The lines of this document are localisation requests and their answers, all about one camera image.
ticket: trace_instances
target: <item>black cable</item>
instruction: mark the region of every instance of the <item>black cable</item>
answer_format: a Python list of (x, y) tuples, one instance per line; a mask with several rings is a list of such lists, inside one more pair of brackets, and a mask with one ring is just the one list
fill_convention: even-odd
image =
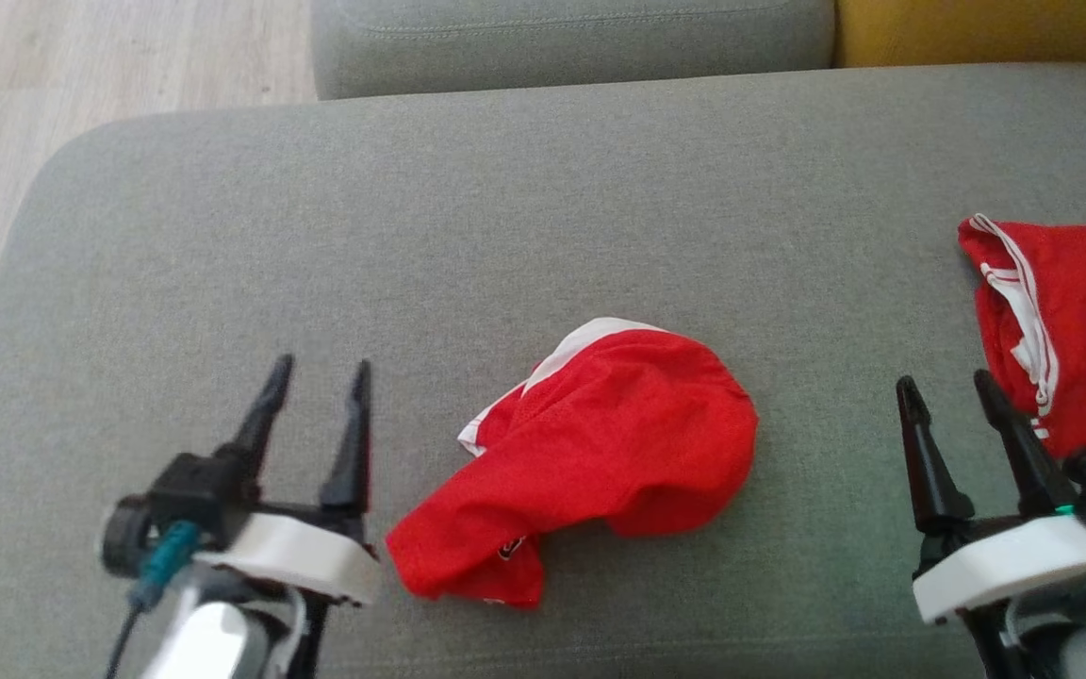
[(141, 609), (138, 606), (128, 607), (128, 618), (125, 618), (124, 626), (119, 628), (116, 645), (111, 650), (111, 661), (108, 661), (108, 674), (103, 675), (103, 679), (116, 679), (121, 658), (125, 657), (125, 646), (128, 645), (128, 638), (132, 637), (132, 628), (137, 626), (139, 616), (141, 616)]

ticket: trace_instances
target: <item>gray cushion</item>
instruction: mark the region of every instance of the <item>gray cushion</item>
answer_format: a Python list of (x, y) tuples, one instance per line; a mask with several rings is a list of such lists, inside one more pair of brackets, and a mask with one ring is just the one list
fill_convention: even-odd
[(832, 0), (314, 0), (320, 99), (825, 68)]
[[(109, 125), (61, 150), (0, 269), (0, 679), (94, 676), (125, 613), (104, 507), (301, 370), (274, 499), (310, 500), (376, 366), (374, 537), (454, 438), (597, 315), (710, 345), (757, 463), (686, 536), (548, 538), (542, 609), (387, 594), (320, 676), (978, 676), (919, 624), (894, 382), (1012, 511), (970, 373), (970, 212), (1086, 221), (1086, 66), (849, 70), (349, 100)], [(137, 668), (163, 619), (142, 623)]]

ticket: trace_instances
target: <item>teal cable connector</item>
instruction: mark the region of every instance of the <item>teal cable connector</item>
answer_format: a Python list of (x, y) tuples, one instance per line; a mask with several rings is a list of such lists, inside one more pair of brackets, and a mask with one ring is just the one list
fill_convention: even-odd
[(153, 611), (169, 580), (190, 563), (198, 548), (199, 527), (189, 520), (176, 520), (150, 554), (137, 583), (128, 590), (128, 605), (141, 613)]

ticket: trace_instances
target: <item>folded red garment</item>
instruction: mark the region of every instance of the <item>folded red garment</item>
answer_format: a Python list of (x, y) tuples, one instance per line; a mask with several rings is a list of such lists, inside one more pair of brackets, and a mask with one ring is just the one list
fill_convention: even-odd
[(987, 282), (975, 306), (992, 374), (1052, 456), (1086, 447), (1086, 226), (974, 215), (958, 243)]
[(748, 476), (757, 412), (705, 345), (595, 318), (460, 433), (475, 460), (388, 537), (405, 588), (539, 605), (539, 537), (698, 528)]

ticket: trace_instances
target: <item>mustard yellow fabric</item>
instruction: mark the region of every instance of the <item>mustard yellow fabric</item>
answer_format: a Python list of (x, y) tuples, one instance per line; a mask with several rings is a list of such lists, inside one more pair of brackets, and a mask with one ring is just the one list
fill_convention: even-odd
[(1086, 0), (837, 0), (836, 65), (1086, 61)]

